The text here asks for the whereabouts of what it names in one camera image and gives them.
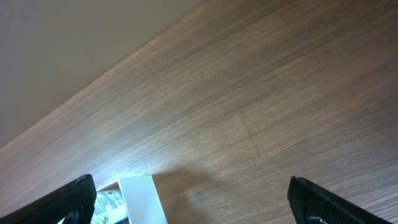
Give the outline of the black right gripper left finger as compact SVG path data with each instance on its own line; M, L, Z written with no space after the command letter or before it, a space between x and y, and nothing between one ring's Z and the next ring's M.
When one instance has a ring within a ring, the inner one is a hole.
M40 199L1 217L1 224L90 224L95 210L96 188L85 174Z

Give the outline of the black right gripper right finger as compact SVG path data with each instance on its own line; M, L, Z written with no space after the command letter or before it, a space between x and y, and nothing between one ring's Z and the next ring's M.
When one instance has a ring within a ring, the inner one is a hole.
M291 177L287 199L297 224L391 224L303 177Z

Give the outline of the white cream tube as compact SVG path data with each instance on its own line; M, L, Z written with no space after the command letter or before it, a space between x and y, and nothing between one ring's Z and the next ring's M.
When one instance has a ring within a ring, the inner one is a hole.
M91 224L123 223L127 219L126 204L120 190L98 192L94 207Z

